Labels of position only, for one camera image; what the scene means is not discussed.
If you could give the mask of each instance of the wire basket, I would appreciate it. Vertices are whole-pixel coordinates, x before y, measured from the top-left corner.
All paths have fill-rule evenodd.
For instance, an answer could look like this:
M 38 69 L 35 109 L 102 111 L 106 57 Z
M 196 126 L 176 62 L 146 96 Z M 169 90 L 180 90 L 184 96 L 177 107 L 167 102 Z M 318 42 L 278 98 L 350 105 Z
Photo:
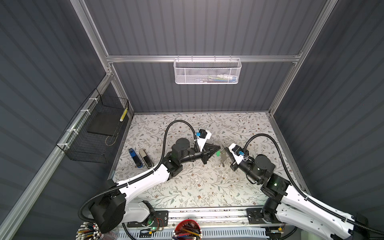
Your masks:
M 120 122 L 123 113 L 127 113 L 127 108 L 127 99 L 99 94 L 87 110 L 81 110 L 83 113 L 76 126 L 66 130 L 70 131 L 66 142 L 56 143 L 56 145 L 74 161 L 113 162 L 128 123 L 127 116 Z M 106 136 L 89 132 L 93 121 L 101 114 L 117 119 L 118 122 L 114 123 L 116 127 L 114 131 L 112 130 L 113 134 Z
M 240 76 L 240 59 L 228 61 L 179 61 L 175 58 L 177 84 L 237 84 Z

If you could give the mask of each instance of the corrugated dark wall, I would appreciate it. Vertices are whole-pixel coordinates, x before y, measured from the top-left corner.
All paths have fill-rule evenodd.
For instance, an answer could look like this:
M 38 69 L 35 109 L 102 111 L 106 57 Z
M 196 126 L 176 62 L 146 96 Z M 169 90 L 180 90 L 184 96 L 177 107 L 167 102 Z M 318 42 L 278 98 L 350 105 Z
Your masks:
M 339 1 L 275 114 L 311 193 L 382 230 L 383 13 Z
M 324 0 L 86 0 L 109 55 L 293 55 Z M 115 63 L 135 112 L 268 110 L 291 63 L 238 84 L 177 85 L 170 63 Z
M 0 42 L 2 222 L 105 71 L 67 0 L 0 1 Z M 15 239 L 68 230 L 73 239 L 74 209 L 89 196 L 79 189 L 94 193 L 107 171 L 64 159 Z

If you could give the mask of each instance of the white mesh basket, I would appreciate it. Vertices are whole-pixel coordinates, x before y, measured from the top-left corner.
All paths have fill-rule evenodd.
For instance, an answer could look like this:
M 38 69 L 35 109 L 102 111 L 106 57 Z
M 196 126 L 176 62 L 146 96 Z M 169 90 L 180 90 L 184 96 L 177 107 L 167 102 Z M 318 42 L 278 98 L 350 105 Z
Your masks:
M 238 83 L 240 59 L 180 61 L 175 58 L 175 82 L 177 84 L 236 84 Z

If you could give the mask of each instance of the floral tablecloth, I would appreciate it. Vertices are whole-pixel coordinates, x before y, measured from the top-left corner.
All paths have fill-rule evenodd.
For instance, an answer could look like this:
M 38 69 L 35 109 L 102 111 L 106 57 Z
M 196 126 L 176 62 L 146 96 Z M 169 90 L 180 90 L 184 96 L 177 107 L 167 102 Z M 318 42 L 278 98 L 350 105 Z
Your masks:
M 138 149 L 144 148 L 152 162 L 157 164 L 161 156 L 164 131 L 168 124 L 176 119 L 189 122 L 195 131 L 200 128 L 211 131 L 211 139 L 207 142 L 215 145 L 229 146 L 234 142 L 244 146 L 252 135 L 258 133 L 269 134 L 277 140 L 265 113 L 135 115 L 114 174 L 114 180 L 128 179 L 147 170 L 145 165 L 141 169 L 136 167 L 128 152 L 129 148 L 133 148 L 137 154 Z M 178 122 L 173 124 L 168 132 L 166 153 L 181 137 L 189 139 L 192 146 L 192 132 L 184 123 Z M 287 178 L 273 143 L 266 137 L 254 139 L 248 150 L 253 156 L 257 154 L 268 156 L 276 165 L 275 173 Z M 215 154 L 206 165 L 203 165 L 201 160 L 185 163 L 183 171 L 176 177 L 148 189 L 132 202 L 147 200 L 154 208 L 264 204 L 267 197 L 261 192 L 260 186 L 250 184 L 241 170 L 233 172 L 229 167 L 229 158 L 224 163 L 224 167 L 220 160 L 221 156 Z

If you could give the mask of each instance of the black wire basket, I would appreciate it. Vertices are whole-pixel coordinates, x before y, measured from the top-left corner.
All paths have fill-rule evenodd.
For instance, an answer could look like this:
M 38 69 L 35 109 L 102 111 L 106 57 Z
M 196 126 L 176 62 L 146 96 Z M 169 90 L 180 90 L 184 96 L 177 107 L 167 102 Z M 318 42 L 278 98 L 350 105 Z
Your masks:
M 56 145 L 74 161 L 113 162 L 128 124 L 128 108 L 128 99 L 99 94 L 87 110 L 80 110 L 75 127 L 66 130 L 66 142 Z

